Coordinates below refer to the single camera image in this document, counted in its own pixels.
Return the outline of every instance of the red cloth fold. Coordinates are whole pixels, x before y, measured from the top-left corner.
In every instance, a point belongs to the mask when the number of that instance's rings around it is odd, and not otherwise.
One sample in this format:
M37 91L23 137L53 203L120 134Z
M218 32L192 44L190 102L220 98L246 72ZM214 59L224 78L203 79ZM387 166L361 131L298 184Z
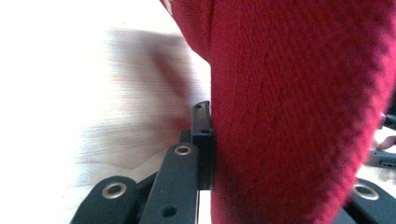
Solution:
M164 5L212 68L213 223L331 223L394 87L395 2Z

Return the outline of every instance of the red knit fabric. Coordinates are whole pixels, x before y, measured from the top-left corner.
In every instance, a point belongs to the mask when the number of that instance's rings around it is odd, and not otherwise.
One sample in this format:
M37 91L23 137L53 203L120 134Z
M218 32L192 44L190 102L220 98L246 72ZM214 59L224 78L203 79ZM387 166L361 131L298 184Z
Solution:
M395 83L395 2L169 4L212 68L213 223L331 223Z

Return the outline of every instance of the black plastic part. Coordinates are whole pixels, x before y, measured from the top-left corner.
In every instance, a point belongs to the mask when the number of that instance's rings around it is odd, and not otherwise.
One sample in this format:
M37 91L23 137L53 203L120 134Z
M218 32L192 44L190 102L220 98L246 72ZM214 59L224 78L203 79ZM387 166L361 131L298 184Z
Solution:
M208 101L192 107L191 142L200 149L199 190L213 189L215 134L212 129Z
M181 130L179 143L191 143L191 130Z
M365 164L381 168L396 169L396 154L372 150Z
M346 212L346 210L341 209L332 224L357 224L353 218Z
M126 191L115 199L103 197L102 190L110 184L123 183ZM124 224L137 223L138 190L136 183L127 177L112 176L99 182L79 206L72 224Z
M377 200L367 200L352 191L350 202L345 207L349 215L359 224L396 223L396 200L370 181L358 179L359 184L372 188L378 193Z
M191 152L178 155L175 152L177 147L189 147ZM189 143L169 147L139 223L196 223L199 197L197 176L198 148Z

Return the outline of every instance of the light wood surface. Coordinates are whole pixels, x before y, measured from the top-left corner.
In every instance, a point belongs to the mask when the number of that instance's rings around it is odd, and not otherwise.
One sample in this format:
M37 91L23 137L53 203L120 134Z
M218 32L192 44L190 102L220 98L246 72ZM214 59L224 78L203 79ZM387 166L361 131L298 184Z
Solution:
M68 223L102 179L155 173L210 100L209 65L158 0L1 10L0 223Z

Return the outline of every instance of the metal rivet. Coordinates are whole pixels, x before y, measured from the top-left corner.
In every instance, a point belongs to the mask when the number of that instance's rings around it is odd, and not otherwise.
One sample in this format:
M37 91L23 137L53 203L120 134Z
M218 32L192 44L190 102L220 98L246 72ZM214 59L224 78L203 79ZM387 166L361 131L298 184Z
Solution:
M367 200L377 200L379 199L378 193L375 191L375 189L372 189L366 185L363 184L356 184L353 186L353 192L362 197L363 199Z
M119 198L126 191L126 185L121 182L112 183L107 185L102 190L102 196L106 199L116 199Z
M175 148L175 153L180 156L185 156L192 153L192 149L190 147L185 147L185 146L177 147Z

